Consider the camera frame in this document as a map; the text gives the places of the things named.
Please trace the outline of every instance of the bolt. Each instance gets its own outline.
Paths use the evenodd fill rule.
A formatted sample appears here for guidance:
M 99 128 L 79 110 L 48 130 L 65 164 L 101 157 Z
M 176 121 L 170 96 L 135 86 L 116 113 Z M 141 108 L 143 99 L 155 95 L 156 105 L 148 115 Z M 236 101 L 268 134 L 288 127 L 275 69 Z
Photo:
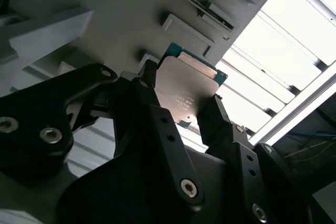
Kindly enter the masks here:
M 0 117 L 0 132 L 10 133 L 19 128 L 19 122 L 9 116 Z
M 268 145 L 264 145 L 264 147 L 265 147 L 265 149 L 266 149 L 266 150 L 268 150 L 268 152 L 269 152 L 269 153 L 271 153 L 271 152 L 272 152 L 272 149 L 271 149 L 271 147 L 269 147 Z
M 197 195 L 197 188 L 195 184 L 189 179 L 183 179 L 181 181 L 182 191 L 190 198 L 194 198 Z
M 56 144 L 59 142 L 63 135 L 59 129 L 47 127 L 40 131 L 40 138 L 48 144 Z
M 144 87 L 148 88 L 147 83 L 145 83 L 143 80 L 140 80 L 140 84 L 143 85 Z
M 108 76 L 108 77 L 111 76 L 111 73 L 109 71 L 106 71 L 106 70 L 102 70 L 101 73 L 105 76 Z
M 252 212 L 261 223 L 266 223 L 267 222 L 267 217 L 266 217 L 265 212 L 263 211 L 263 209 L 261 207 L 259 207 L 255 203 L 252 205 Z
M 244 129 L 242 127 L 240 127 L 239 125 L 236 125 L 236 129 L 241 132 L 244 133 Z

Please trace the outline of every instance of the screw hole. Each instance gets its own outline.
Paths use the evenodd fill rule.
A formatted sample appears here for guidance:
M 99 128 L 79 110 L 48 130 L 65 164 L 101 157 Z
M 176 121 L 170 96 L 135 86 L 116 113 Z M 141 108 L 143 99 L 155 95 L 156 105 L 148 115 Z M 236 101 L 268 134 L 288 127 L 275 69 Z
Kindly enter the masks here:
M 248 160 L 253 161 L 253 158 L 250 155 L 246 155 Z
M 172 136 L 172 135 L 170 135 L 170 134 L 167 135 L 167 139 L 168 139 L 169 141 L 171 141 L 171 142 L 174 142 L 174 141 L 175 141 L 174 136 Z
M 263 217 L 264 216 L 263 213 L 259 209 L 256 210 L 256 213 L 257 213 L 257 215 L 259 217 Z
M 252 169 L 249 169 L 248 170 L 249 172 L 250 172 L 250 174 L 252 175 L 252 176 L 257 176 L 257 174 L 256 174 L 256 172 L 254 171 L 254 170 L 252 170 Z
M 46 132 L 46 136 L 50 138 L 55 138 L 57 136 L 57 133 L 55 131 L 48 131 Z
M 161 121 L 164 122 L 164 123 L 168 122 L 167 118 L 165 118 L 165 117 L 161 117 Z
M 5 128 L 5 129 L 8 129 L 10 128 L 12 125 L 12 123 L 10 121 L 3 121 L 3 122 L 0 122 L 0 127 L 1 128 Z

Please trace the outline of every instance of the black bracket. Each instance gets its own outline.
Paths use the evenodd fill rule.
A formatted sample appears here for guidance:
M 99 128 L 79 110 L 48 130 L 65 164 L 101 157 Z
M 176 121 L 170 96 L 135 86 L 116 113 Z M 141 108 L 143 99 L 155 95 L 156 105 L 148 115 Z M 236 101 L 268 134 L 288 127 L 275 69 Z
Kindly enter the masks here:
M 3 97 L 2 129 L 9 129 L 0 132 L 0 168 L 35 177 L 58 171 L 73 144 L 70 121 L 77 118 L 80 101 L 117 78 L 111 69 L 94 64 Z

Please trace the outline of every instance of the metal plate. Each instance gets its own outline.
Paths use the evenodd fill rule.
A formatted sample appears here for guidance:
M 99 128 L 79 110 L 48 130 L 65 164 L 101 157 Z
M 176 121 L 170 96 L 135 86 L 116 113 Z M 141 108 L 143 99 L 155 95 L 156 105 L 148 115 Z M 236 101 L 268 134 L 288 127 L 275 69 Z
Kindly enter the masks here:
M 176 123 L 196 120 L 206 100 L 218 88 L 216 81 L 174 56 L 166 57 L 156 73 L 156 95 Z
M 214 69 L 204 65 L 200 61 L 196 60 L 194 57 L 188 55 L 185 52 L 181 52 L 180 55 L 178 56 L 178 59 L 183 61 L 184 63 L 188 64 L 189 66 L 193 67 L 197 71 L 205 74 L 211 79 L 214 79 L 215 76 L 217 75 L 217 71 Z

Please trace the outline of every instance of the electrical wire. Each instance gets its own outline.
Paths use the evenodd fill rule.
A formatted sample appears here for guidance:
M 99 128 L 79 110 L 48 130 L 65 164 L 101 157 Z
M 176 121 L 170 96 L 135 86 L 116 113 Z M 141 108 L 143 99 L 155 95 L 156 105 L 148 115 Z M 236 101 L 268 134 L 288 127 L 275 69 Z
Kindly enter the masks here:
M 329 149 L 334 143 L 330 143 L 326 148 L 324 148 L 322 151 L 320 151 L 318 154 L 314 155 L 314 156 L 311 156 L 311 157 L 308 157 L 308 158 L 305 158 L 305 159 L 301 159 L 301 160 L 294 160 L 292 162 L 294 163 L 299 163 L 299 162 L 304 162 L 304 161 L 307 161 L 307 160 L 310 160 L 312 158 L 315 158 L 315 157 L 318 157 L 320 156 L 323 152 L 325 152 L 327 149 Z
M 300 140 L 298 140 L 298 139 L 296 139 L 296 138 L 294 138 L 294 137 L 292 137 L 292 136 L 288 136 L 288 135 L 287 135 L 286 137 L 288 137 L 288 138 L 290 138 L 290 139 L 292 139 L 292 140 L 294 140 L 294 141 L 296 141 L 296 142 L 302 144 L 303 146 L 307 147 L 307 149 L 310 149 L 311 151 L 313 151 L 315 154 L 318 153 L 318 152 L 316 152 L 311 146 L 309 146 L 307 143 L 304 143 L 304 142 L 302 142 L 302 141 L 300 141 Z
M 297 151 L 297 152 L 290 153 L 290 154 L 286 155 L 286 156 L 283 157 L 283 158 L 288 158 L 288 157 L 290 157 L 290 156 L 293 156 L 293 155 L 298 154 L 298 153 L 300 153 L 300 152 L 304 152 L 304 151 L 306 151 L 306 150 L 309 150 L 310 148 L 314 148 L 314 147 L 316 147 L 316 146 L 319 146 L 319 145 L 322 145 L 322 144 L 325 144 L 325 143 L 328 143 L 328 141 L 324 141 L 324 142 L 322 142 L 322 143 L 318 143 L 318 144 L 315 144 L 315 145 L 311 145 L 311 146 L 306 147 L 306 148 L 304 148 L 304 149 L 302 149 L 302 150 L 299 150 L 299 151 Z
M 322 141 L 332 141 L 336 139 L 336 135 L 328 135 L 328 134 L 302 134 L 302 133 L 288 133 L 286 136 L 299 136 L 309 138 L 311 140 L 322 140 Z

